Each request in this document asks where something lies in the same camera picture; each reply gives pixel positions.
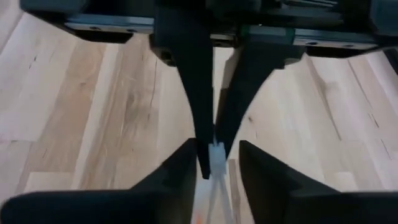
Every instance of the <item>wooden floor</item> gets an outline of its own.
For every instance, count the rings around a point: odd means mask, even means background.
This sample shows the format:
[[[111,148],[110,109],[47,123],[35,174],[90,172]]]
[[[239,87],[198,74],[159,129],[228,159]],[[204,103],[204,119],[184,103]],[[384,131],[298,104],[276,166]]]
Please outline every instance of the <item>wooden floor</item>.
[[[16,2],[0,2],[0,202],[35,190],[129,188],[193,137],[177,71],[145,36],[85,42]],[[230,54],[216,49],[216,86]],[[238,139],[342,191],[398,190],[397,133],[398,76],[376,53],[306,56],[274,72]],[[250,223],[237,160],[235,145],[227,183],[236,223]]]

